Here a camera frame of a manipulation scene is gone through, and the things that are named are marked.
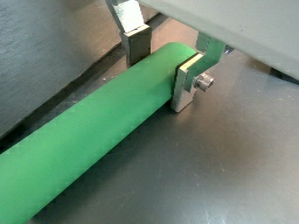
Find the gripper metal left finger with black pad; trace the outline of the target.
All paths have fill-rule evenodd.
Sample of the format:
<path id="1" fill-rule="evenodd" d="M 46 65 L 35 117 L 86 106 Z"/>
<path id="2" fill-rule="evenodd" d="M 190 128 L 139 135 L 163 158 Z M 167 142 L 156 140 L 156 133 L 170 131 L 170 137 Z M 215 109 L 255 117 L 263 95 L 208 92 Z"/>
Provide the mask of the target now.
<path id="1" fill-rule="evenodd" d="M 126 63 L 131 67 L 151 54 L 152 28 L 146 24 L 136 0 L 106 1 L 126 49 Z"/>

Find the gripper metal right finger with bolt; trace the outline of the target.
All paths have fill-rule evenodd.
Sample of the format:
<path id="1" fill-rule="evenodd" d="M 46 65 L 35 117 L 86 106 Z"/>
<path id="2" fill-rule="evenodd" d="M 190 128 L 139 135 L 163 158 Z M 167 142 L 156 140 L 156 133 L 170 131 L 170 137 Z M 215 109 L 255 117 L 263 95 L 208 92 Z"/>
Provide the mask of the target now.
<path id="1" fill-rule="evenodd" d="M 219 63 L 226 44 L 203 32 L 196 39 L 196 52 L 176 68 L 171 107 L 180 112 L 192 102 L 196 90 L 206 92 L 215 79 L 207 71 Z"/>

